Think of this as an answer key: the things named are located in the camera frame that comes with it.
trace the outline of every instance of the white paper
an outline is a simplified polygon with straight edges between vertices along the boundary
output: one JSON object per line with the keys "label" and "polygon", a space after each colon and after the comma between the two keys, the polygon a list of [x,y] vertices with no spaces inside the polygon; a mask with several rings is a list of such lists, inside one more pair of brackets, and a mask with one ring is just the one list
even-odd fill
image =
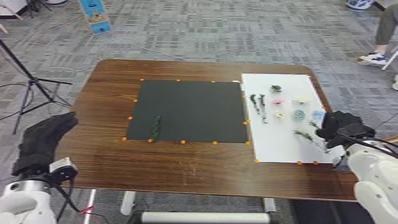
{"label": "white paper", "polygon": [[[323,118],[314,119],[313,112],[325,112],[318,94],[314,91],[311,79],[307,75],[281,75],[281,74],[242,74],[242,90],[245,92],[245,105],[250,120],[250,135],[256,151],[256,159],[259,162],[281,163],[332,163],[332,159],[345,153],[343,147],[336,147],[325,153],[323,139],[316,136],[316,128],[309,125],[313,121],[321,126]],[[281,93],[272,93],[272,85],[282,87]],[[250,95],[265,95],[265,113],[266,124],[250,101]],[[307,102],[300,104],[295,98],[305,98]],[[272,101],[284,100],[281,105]],[[295,110],[302,110],[305,118],[302,121],[293,119]],[[298,130],[307,133],[314,139],[311,142],[293,132]]]}

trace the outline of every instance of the tripod stand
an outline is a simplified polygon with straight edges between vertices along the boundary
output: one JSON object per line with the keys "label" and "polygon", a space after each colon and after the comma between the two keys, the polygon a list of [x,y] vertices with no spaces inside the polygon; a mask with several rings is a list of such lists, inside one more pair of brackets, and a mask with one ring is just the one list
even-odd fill
{"label": "tripod stand", "polygon": [[[12,131],[12,134],[16,134],[16,130],[18,130],[18,126],[19,126],[19,122],[21,122],[21,116],[32,112],[35,109],[39,109],[43,106],[46,106],[50,103],[55,103],[57,105],[60,105],[62,107],[71,107],[71,104],[67,103],[67,101],[62,99],[62,97],[59,96],[57,92],[59,92],[59,87],[60,85],[71,85],[69,82],[60,82],[60,81],[53,81],[50,79],[39,79],[32,76],[23,64],[21,64],[21,61],[18,60],[16,58],[16,55],[0,39],[0,46],[3,48],[3,51],[27,75],[27,78],[28,78],[28,86],[27,86],[27,92],[25,92],[25,97],[23,97],[23,102],[21,102],[21,109],[19,109],[19,113],[18,113],[18,118],[16,118],[16,124],[14,124],[14,131]],[[55,89],[50,90],[48,87],[41,84],[41,82],[50,82],[50,83],[55,83]],[[27,100],[28,100],[28,92],[32,90],[32,87],[37,87],[39,89],[39,92],[43,93],[44,95],[44,98],[46,98],[46,102],[41,103],[37,106],[34,106],[30,109],[27,109]]]}

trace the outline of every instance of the floor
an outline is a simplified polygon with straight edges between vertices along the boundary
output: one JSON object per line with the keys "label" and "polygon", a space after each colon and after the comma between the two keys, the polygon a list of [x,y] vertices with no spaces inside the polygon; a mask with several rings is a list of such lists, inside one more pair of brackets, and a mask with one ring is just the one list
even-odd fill
{"label": "floor", "polygon": [[[53,7],[51,12],[43,9],[34,18],[27,14],[25,21],[2,20],[11,34],[0,33],[0,38],[34,75],[73,82],[60,90],[71,103],[105,58],[298,64],[314,70],[334,110],[359,115],[371,127],[389,119],[398,111],[398,92],[391,89],[396,63],[387,71],[355,64],[357,56],[373,48],[380,17],[375,8],[355,12],[343,0],[105,0],[105,4],[112,33],[98,36],[87,29],[76,1]],[[27,83],[2,55],[0,58],[0,85]],[[18,111],[23,93],[21,86],[0,88],[0,117]],[[16,135],[14,118],[0,121],[0,186],[9,181],[23,130],[62,112],[66,109],[51,105],[28,113]],[[380,137],[396,135],[396,125],[393,119],[378,127]],[[87,197],[89,192],[78,190],[80,207]],[[106,213],[112,223],[126,219],[117,214],[121,197],[122,192],[98,193],[98,213]],[[183,197],[188,196],[142,193],[137,200],[153,211],[211,208],[261,212],[258,198]],[[284,223],[293,223],[288,201],[277,203]],[[62,223],[78,223],[80,219],[67,211]]]}

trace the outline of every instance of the black mat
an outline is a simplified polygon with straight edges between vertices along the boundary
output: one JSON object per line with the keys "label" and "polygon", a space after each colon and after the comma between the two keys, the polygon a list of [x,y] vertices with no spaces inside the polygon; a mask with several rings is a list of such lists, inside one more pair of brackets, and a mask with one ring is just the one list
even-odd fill
{"label": "black mat", "polygon": [[128,127],[128,139],[151,138],[162,117],[158,140],[247,141],[240,84],[233,82],[144,81]]}

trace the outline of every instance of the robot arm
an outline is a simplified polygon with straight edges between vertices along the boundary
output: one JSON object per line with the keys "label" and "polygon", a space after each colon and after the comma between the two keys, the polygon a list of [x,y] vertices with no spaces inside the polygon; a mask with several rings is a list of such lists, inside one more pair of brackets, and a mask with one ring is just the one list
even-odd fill
{"label": "robot arm", "polygon": [[59,140],[75,127],[75,113],[53,116],[25,131],[12,175],[0,198],[2,224],[57,224],[50,208],[50,188],[76,176],[69,158],[53,162]]}
{"label": "robot arm", "polygon": [[[369,142],[380,148],[380,142]],[[398,159],[355,144],[346,149],[348,167],[357,176],[355,198],[377,224],[398,223]]]}
{"label": "robot arm", "polygon": [[377,224],[398,223],[398,154],[396,145],[366,140],[375,137],[375,130],[362,125],[362,120],[341,112],[325,116],[316,134],[327,140],[327,147],[345,146],[350,171],[357,176],[355,198],[369,212]]}

